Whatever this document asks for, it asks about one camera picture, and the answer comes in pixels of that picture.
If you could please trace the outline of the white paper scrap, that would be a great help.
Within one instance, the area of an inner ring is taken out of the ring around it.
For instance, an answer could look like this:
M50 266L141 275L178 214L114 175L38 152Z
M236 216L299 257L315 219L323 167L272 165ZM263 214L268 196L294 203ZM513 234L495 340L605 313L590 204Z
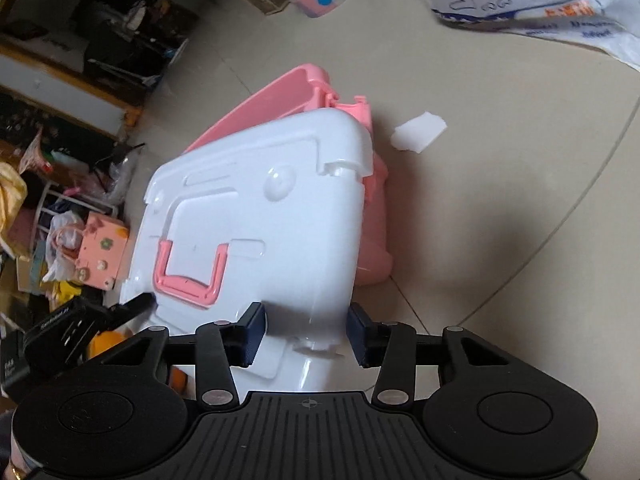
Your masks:
M446 129L447 123L441 117L425 112L396 127L390 144L397 151L420 154Z

